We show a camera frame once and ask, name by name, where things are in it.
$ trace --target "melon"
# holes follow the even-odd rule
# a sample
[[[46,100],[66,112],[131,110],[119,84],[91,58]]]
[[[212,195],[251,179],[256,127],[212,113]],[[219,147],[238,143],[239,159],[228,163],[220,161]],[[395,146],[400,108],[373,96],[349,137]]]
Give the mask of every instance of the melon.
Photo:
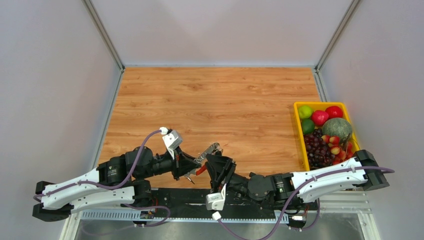
[[[351,124],[341,117],[328,119],[322,126],[322,134],[338,136],[340,142],[348,140],[352,136],[352,133]]]

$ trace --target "red apple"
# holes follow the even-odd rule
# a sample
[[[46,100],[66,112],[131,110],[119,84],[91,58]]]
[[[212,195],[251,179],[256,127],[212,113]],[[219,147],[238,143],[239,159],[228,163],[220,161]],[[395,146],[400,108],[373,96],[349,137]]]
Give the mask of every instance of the red apple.
[[[329,119],[329,114],[323,110],[316,110],[310,116],[310,119],[316,126],[322,126]]]
[[[328,114],[330,119],[343,117],[343,110],[338,106],[329,106],[325,112]]]

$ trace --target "wooden table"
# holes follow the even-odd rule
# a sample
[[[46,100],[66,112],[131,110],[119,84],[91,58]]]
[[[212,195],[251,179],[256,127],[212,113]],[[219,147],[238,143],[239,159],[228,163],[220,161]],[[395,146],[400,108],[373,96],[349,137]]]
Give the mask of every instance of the wooden table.
[[[132,151],[164,126],[182,135],[181,149],[192,156],[220,143],[244,176],[301,171],[293,103],[319,100],[310,68],[126,68],[99,163]],[[166,151],[160,134],[147,146]],[[171,173],[148,180],[152,187],[210,187],[207,172],[193,177],[195,185]]]

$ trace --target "yellow basket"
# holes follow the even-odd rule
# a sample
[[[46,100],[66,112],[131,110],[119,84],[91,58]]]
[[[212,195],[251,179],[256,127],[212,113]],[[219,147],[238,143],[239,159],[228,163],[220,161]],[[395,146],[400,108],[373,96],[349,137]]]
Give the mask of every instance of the yellow basket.
[[[306,171],[309,171],[309,162],[308,162],[308,156],[306,152],[306,146],[305,146],[305,140],[304,135],[302,133],[302,127],[301,127],[301,119],[299,118],[299,111],[298,109],[304,105],[308,105],[311,107],[314,111],[315,110],[322,110],[325,111],[330,106],[338,106],[343,110],[343,118],[346,119],[349,123],[351,120],[349,119],[348,111],[346,110],[346,107],[341,102],[320,102],[320,101],[297,101],[294,103],[294,117],[296,120],[296,126],[297,126],[297,133],[299,134],[300,139],[300,145],[302,149],[302,158],[303,158],[303,167]],[[352,143],[352,152],[358,151],[360,148],[357,144],[357,138],[355,136],[355,133],[352,134],[352,138],[350,140]]]

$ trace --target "white bracket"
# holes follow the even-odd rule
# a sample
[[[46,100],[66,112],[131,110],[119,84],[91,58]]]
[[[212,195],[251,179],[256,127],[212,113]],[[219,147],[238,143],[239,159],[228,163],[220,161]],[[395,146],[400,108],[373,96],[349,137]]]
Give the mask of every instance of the white bracket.
[[[302,171],[302,172],[292,172],[293,177],[291,181],[293,182],[294,188],[298,188],[301,184],[306,182],[309,179],[314,179],[313,182],[302,187],[297,194],[305,203],[314,202],[319,197],[331,194],[336,191],[344,189],[355,188],[353,185],[359,185],[367,182],[367,179],[364,178],[364,170],[356,170],[355,172],[341,172],[328,176],[318,178],[316,176],[328,173],[340,169],[349,169],[356,167],[362,167],[359,161],[356,161],[354,157],[350,158],[347,161],[341,162],[337,165],[324,167],[312,171]]]
[[[70,212],[76,213],[85,209],[111,206],[116,204],[132,204],[134,203],[134,195],[133,186],[94,193],[71,201],[70,204],[73,205],[73,209]]]
[[[183,138],[176,130],[172,130],[169,134],[163,136],[162,140],[165,143],[165,147],[169,154],[171,154],[172,159],[175,159],[174,150],[177,149],[178,146],[183,142]]]
[[[227,184],[224,184],[221,192],[211,193],[206,195],[206,209],[221,211],[224,209],[224,203],[226,198]]]
[[[64,181],[58,184],[47,185],[45,186],[45,189],[44,191],[42,191],[42,193],[47,194],[48,192],[64,187],[66,185],[69,185],[72,183],[78,183],[79,181],[92,181],[92,182],[98,183],[99,172],[96,170],[96,168],[94,168],[93,170],[87,172],[86,174],[78,176],[71,180]],[[44,206],[43,209],[56,210],[70,203],[72,200],[82,198],[90,194],[100,193],[105,191],[107,190],[92,184],[84,183],[80,185],[71,186],[67,189],[53,193],[49,196],[43,196],[41,197],[41,202],[43,203],[43,206]]]

